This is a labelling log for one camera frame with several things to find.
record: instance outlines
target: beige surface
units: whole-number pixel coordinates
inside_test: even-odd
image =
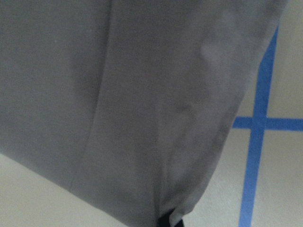
[[[303,118],[303,1],[282,17],[277,42],[269,117]]]
[[[0,155],[0,227],[126,227]]]
[[[204,196],[184,217],[185,227],[238,225],[249,138],[250,130],[233,129],[230,132]]]
[[[303,133],[267,131],[252,227],[303,226]]]

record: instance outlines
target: blue tape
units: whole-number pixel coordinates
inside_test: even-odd
[[[267,118],[266,129],[303,131],[303,119]]]
[[[257,188],[267,106],[276,49],[277,30],[259,67],[254,113],[251,122],[250,144],[244,178],[239,227],[250,227]]]
[[[232,127],[235,129],[251,129],[251,124],[251,117],[236,117]]]

